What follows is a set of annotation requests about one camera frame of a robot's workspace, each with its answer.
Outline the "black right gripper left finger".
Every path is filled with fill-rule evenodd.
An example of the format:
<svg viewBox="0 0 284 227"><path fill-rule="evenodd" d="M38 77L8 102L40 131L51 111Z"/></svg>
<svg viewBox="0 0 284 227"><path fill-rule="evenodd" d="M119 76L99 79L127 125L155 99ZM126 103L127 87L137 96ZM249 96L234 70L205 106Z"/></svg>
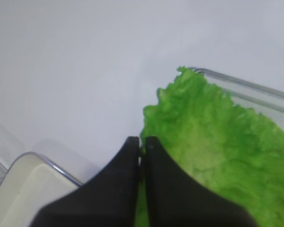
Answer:
<svg viewBox="0 0 284 227"><path fill-rule="evenodd" d="M138 137L128 137L92 179L39 210L32 227L133 227L139 187Z"/></svg>

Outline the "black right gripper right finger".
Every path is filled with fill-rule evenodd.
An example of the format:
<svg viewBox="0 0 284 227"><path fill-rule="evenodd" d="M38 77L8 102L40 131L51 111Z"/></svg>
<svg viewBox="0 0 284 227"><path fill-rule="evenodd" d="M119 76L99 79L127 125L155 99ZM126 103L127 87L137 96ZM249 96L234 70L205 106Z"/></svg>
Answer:
<svg viewBox="0 0 284 227"><path fill-rule="evenodd" d="M154 136L145 141L145 190L151 227L257 226L243 207L191 178Z"/></svg>

